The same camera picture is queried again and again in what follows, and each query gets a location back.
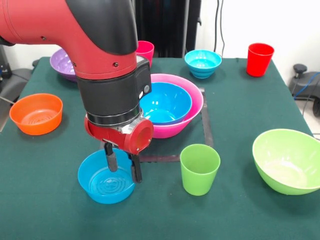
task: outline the blue cable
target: blue cable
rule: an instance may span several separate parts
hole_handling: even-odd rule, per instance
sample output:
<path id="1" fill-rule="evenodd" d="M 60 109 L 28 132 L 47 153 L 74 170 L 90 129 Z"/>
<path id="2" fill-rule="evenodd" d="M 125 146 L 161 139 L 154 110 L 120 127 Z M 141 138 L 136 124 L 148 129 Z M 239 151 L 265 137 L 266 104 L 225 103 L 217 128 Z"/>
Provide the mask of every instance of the blue cable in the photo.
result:
<path id="1" fill-rule="evenodd" d="M 307 82 L 307 84 L 306 84 L 302 89 L 300 89 L 300 91 L 298 91 L 298 92 L 296 93 L 296 95 L 293 97 L 294 100 L 296 100 L 296 98 L 298 97 L 298 95 L 299 95 L 300 93 L 302 93 L 302 92 L 312 83 L 312 81 L 315 79 L 315 77 L 316 77 L 317 75 L 319 75 L 319 74 L 320 74 L 320 72 L 317 72 L 317 73 L 315 73 L 312 77 L 310 77 L 310 80 Z"/>

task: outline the green tablecloth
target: green tablecloth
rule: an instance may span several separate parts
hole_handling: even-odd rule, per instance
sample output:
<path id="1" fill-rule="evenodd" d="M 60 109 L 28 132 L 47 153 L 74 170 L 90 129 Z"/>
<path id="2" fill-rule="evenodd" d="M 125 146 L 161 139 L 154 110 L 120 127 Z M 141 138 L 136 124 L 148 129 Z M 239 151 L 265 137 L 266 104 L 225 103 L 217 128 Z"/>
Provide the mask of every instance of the green tablecloth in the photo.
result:
<path id="1" fill-rule="evenodd" d="M 42 58 L 23 96 L 52 93 L 63 100 L 63 120 L 44 136 L 27 136 L 9 121 L 0 134 L 0 239 L 23 240 L 318 240 L 320 192 L 285 196 L 260 178 L 252 156 L 257 135 L 274 128 L 310 134 L 273 63 L 265 77 L 246 74 L 245 59 L 224 59 L 214 76 L 193 78 L 182 59 L 155 58 L 153 73 L 205 87 L 221 167 L 211 191 L 191 196 L 180 164 L 142 163 L 143 182 L 125 201 L 92 201 L 77 180 L 80 163 L 100 143 L 84 130 L 77 85 Z M 153 140 L 145 154 L 178 154 L 204 143 L 198 116 L 178 136 Z"/>

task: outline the blue bowl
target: blue bowl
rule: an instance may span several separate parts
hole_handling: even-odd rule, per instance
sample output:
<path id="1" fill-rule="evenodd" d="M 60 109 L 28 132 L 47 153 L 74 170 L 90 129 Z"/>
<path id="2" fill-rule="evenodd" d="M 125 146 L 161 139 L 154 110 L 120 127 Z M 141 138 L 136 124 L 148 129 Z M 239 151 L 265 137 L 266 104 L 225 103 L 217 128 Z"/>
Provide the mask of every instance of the blue bowl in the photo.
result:
<path id="1" fill-rule="evenodd" d="M 191 109 L 192 99 L 182 87 L 154 82 L 152 92 L 140 100 L 144 117 L 154 125 L 171 125 L 184 120 Z"/>
<path id="2" fill-rule="evenodd" d="M 193 50 L 184 56 L 190 72 L 198 79 L 210 77 L 220 66 L 222 58 L 219 54 L 208 50 Z"/>
<path id="3" fill-rule="evenodd" d="M 114 148 L 118 170 L 108 168 L 105 150 L 99 150 L 88 156 L 78 170 L 78 181 L 86 193 L 100 204 L 115 204 L 125 200 L 135 189 L 132 180 L 132 162 L 128 155 Z"/>

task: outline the plastic bowl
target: plastic bowl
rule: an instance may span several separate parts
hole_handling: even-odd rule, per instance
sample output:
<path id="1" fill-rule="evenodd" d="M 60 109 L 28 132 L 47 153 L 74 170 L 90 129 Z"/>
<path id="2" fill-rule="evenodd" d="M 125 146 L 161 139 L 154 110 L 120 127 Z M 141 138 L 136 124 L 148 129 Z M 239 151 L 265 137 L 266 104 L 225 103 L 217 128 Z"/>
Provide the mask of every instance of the plastic bowl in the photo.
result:
<path id="1" fill-rule="evenodd" d="M 10 118 L 28 135 L 43 135 L 55 130 L 62 120 L 63 102 L 55 95 L 37 93 L 17 101 Z"/>
<path id="2" fill-rule="evenodd" d="M 56 51 L 50 58 L 50 64 L 65 79 L 77 82 L 74 66 L 65 50 L 61 48 Z"/>
<path id="3" fill-rule="evenodd" d="M 144 117 L 154 125 L 180 123 L 191 109 L 192 99 L 182 87 L 167 82 L 152 83 L 152 92 L 140 100 Z"/>
<path id="4" fill-rule="evenodd" d="M 119 149 L 113 149 L 118 170 L 108 168 L 105 150 L 99 150 L 88 156 L 78 170 L 81 187 L 94 201 L 100 204 L 116 204 L 131 195 L 135 184 L 131 175 L 131 160 Z"/>
<path id="5" fill-rule="evenodd" d="M 176 75 L 171 74 L 151 74 L 152 83 L 170 83 L 182 87 L 186 90 L 192 99 L 192 106 L 184 120 L 171 125 L 154 125 L 153 138 L 166 139 L 179 134 L 201 111 L 204 105 L 204 97 L 200 89 L 191 81 Z"/>
<path id="6" fill-rule="evenodd" d="M 190 72 L 198 79 L 210 77 L 220 66 L 222 58 L 219 54 L 208 50 L 193 50 L 184 56 Z"/>
<path id="7" fill-rule="evenodd" d="M 273 129 L 254 141 L 253 157 L 262 179 L 275 191 L 303 195 L 320 189 L 320 142 L 291 129 Z"/>

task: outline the purple bowl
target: purple bowl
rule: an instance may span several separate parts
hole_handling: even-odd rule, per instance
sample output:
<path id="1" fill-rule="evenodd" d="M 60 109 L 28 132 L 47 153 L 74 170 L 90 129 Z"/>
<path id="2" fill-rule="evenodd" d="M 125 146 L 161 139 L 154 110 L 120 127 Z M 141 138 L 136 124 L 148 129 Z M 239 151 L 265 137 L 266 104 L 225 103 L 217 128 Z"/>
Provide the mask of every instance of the purple bowl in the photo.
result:
<path id="1" fill-rule="evenodd" d="M 56 51 L 50 58 L 51 67 L 65 79 L 77 82 L 74 66 L 65 50 L 62 48 Z"/>

